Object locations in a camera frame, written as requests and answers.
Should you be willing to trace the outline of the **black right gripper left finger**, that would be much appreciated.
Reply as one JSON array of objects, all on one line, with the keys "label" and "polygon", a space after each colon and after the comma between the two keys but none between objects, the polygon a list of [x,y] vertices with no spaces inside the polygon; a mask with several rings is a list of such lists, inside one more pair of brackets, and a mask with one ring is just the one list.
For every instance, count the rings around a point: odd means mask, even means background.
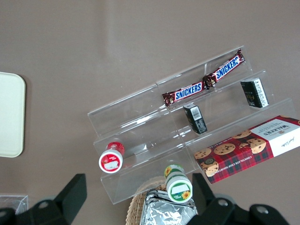
[{"label": "black right gripper left finger", "polygon": [[76,174],[53,200],[43,200],[16,215],[12,208],[0,209],[2,225],[70,225],[87,198],[86,175]]}]

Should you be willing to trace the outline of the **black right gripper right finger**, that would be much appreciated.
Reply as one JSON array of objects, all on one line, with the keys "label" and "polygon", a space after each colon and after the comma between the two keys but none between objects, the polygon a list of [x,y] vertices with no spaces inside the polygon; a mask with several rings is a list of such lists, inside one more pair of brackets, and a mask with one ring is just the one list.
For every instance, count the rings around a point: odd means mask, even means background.
[{"label": "black right gripper right finger", "polygon": [[244,210],[227,198],[216,197],[200,173],[192,176],[193,200],[198,215],[189,225],[287,225],[279,211],[269,205],[253,204]]}]

